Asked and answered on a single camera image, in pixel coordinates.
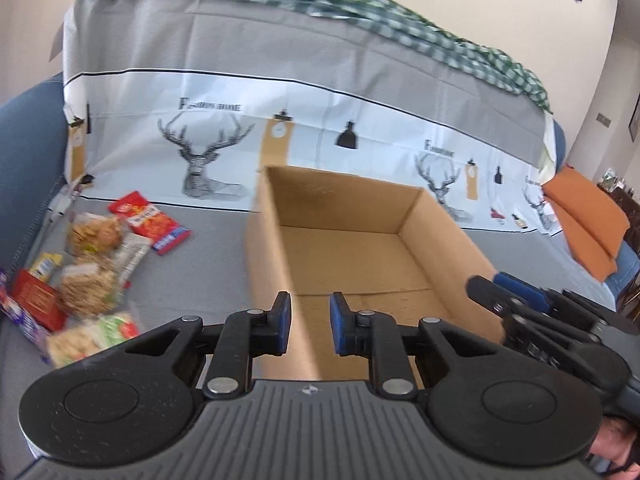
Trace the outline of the operator right hand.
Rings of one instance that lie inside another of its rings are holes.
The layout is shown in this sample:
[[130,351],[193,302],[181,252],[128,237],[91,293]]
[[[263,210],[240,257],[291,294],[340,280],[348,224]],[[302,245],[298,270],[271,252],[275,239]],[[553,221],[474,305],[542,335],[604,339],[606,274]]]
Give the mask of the operator right hand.
[[616,468],[622,467],[611,479],[635,479],[639,475],[639,464],[629,463],[634,441],[638,434],[629,422],[619,418],[605,418],[590,453],[609,460]]

